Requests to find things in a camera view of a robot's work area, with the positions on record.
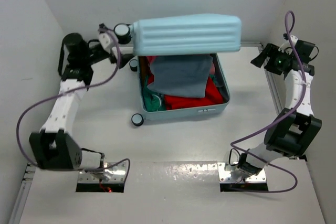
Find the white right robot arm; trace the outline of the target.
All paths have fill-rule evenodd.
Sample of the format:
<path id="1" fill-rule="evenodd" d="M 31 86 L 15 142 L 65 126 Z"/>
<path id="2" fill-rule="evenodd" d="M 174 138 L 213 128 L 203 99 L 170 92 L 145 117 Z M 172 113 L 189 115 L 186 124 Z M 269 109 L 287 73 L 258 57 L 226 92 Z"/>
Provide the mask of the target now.
<path id="1" fill-rule="evenodd" d="M 266 130 L 264 141 L 242 153 L 237 170 L 245 177 L 257 175 L 281 157 L 301 156 L 322 127 L 311 107 L 311 83 L 315 74 L 310 54 L 315 44 L 291 35 L 280 46 L 267 44 L 251 64 L 284 77 L 286 103 Z"/>

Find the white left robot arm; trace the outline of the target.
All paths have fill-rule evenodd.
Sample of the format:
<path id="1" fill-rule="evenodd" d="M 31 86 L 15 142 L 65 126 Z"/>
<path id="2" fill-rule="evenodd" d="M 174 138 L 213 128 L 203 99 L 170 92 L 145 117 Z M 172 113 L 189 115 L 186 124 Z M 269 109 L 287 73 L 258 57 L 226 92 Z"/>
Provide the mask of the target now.
<path id="1" fill-rule="evenodd" d="M 79 104 L 90 88 L 92 65 L 110 59 L 116 69 L 127 63 L 112 30 L 99 29 L 95 46 L 90 47 L 79 33 L 67 34 L 61 44 L 58 74 L 61 77 L 54 106 L 39 132 L 32 132 L 29 143 L 37 167 L 44 170 L 84 170 L 97 173 L 103 170 L 104 153 L 82 148 L 72 136 L 73 123 Z"/>

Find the plain red cloth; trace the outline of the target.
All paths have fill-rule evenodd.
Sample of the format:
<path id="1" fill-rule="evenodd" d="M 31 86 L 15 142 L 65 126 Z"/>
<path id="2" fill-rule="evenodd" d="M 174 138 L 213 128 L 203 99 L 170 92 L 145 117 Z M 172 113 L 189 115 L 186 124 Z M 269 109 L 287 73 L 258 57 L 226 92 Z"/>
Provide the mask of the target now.
<path id="1" fill-rule="evenodd" d="M 148 88 L 148 84 L 154 81 L 154 75 L 150 70 L 150 64 L 157 58 L 157 56 L 147 56 L 146 57 L 146 71 L 145 77 L 143 80 L 143 87 Z M 205 97 L 204 98 L 183 98 L 175 97 L 171 95 L 163 95 L 164 104 L 166 110 L 177 110 L 177 109 L 187 109 L 193 107 L 209 106 L 209 105 L 218 105 L 224 102 L 222 95 L 220 94 L 219 89 L 216 86 L 216 77 L 215 77 L 215 65 L 212 63 L 212 67 L 207 79 Z"/>

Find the grey towel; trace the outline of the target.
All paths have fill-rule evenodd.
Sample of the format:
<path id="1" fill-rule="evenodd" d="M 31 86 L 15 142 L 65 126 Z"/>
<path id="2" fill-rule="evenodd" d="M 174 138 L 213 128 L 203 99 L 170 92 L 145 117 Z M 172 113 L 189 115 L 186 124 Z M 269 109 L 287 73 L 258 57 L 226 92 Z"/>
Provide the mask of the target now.
<path id="1" fill-rule="evenodd" d="M 151 64 L 154 81 L 148 89 L 183 98 L 204 98 L 212 67 L 210 55 L 159 56 Z"/>

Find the light blue suitcase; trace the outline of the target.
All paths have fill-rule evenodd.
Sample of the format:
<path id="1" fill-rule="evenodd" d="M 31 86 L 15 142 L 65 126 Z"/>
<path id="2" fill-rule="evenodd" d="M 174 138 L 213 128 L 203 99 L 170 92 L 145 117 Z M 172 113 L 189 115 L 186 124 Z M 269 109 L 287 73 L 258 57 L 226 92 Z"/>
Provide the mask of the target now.
<path id="1" fill-rule="evenodd" d="M 240 49 L 241 24 L 236 16 L 196 14 L 130 25 L 142 109 L 132 123 L 223 112 L 230 93 L 218 54 Z"/>

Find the green lettered jersey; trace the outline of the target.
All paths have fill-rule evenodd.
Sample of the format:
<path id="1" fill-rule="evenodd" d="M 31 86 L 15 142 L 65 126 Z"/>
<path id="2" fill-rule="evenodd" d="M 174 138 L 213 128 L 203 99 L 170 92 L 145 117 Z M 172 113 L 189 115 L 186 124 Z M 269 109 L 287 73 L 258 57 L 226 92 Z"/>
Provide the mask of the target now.
<path id="1" fill-rule="evenodd" d="M 163 95 L 149 90 L 144 87 L 142 90 L 143 102 L 145 109 L 149 112 L 165 111 L 166 107 Z"/>

